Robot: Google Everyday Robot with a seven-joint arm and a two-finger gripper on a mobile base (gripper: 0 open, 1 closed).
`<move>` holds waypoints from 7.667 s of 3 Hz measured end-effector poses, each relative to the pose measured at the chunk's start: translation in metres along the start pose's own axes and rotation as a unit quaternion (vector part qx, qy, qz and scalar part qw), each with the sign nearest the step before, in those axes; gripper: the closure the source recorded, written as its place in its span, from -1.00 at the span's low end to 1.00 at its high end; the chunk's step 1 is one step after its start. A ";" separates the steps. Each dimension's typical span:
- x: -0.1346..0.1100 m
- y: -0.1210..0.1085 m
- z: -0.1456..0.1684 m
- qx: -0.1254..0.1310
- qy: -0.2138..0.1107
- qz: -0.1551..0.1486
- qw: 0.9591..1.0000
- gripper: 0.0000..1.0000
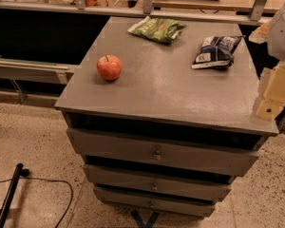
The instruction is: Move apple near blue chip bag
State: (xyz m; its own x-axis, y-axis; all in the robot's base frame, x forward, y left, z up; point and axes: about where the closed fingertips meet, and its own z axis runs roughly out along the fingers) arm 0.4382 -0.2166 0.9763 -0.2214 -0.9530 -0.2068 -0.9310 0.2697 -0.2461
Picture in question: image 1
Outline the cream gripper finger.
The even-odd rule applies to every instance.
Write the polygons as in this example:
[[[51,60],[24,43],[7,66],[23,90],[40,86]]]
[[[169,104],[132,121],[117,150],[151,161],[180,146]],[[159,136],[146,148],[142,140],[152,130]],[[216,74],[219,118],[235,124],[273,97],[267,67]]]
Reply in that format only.
[[[269,33],[271,23],[267,22],[256,28],[250,35],[249,35],[249,41],[256,43],[256,44],[262,44],[266,42],[267,35]]]
[[[259,81],[256,115],[263,120],[275,119],[285,106],[285,61],[273,69],[264,68]]]

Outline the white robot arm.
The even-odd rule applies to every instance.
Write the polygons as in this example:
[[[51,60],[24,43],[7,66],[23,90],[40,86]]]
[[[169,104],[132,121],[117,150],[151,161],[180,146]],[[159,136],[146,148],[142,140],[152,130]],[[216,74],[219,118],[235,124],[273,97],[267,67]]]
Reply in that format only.
[[[255,101],[255,114],[260,119],[270,121],[285,106],[285,3],[270,22],[252,32],[249,41],[266,43],[268,54],[279,60],[273,69],[263,69]]]

